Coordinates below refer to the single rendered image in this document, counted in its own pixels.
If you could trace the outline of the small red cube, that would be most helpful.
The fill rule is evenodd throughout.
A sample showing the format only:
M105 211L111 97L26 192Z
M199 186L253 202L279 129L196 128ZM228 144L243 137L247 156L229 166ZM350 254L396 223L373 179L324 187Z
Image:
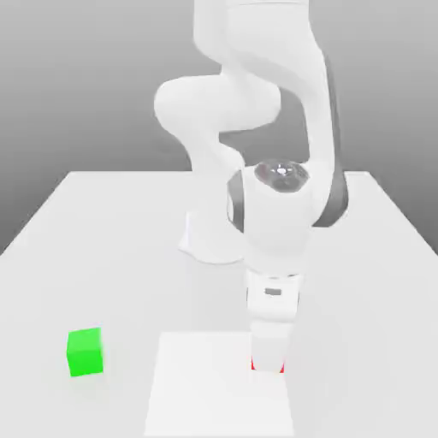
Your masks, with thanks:
M251 357L251 369L252 370L257 370L254 366L254 361L253 361L253 356ZM281 369L279 371L279 374L284 374L284 369L285 369L285 363L283 362Z

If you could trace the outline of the small green cube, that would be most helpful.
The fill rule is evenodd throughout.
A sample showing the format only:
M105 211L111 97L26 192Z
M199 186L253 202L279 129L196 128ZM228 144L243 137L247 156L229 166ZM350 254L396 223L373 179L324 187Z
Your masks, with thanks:
M66 356L72 377L103 373L104 351L101 328L70 331Z

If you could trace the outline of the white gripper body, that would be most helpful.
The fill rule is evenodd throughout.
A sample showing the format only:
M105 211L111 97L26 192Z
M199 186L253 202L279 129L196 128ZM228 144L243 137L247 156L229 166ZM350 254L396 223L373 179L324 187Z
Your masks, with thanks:
M255 368L257 371L279 372L286 360L292 324L253 320L250 328Z

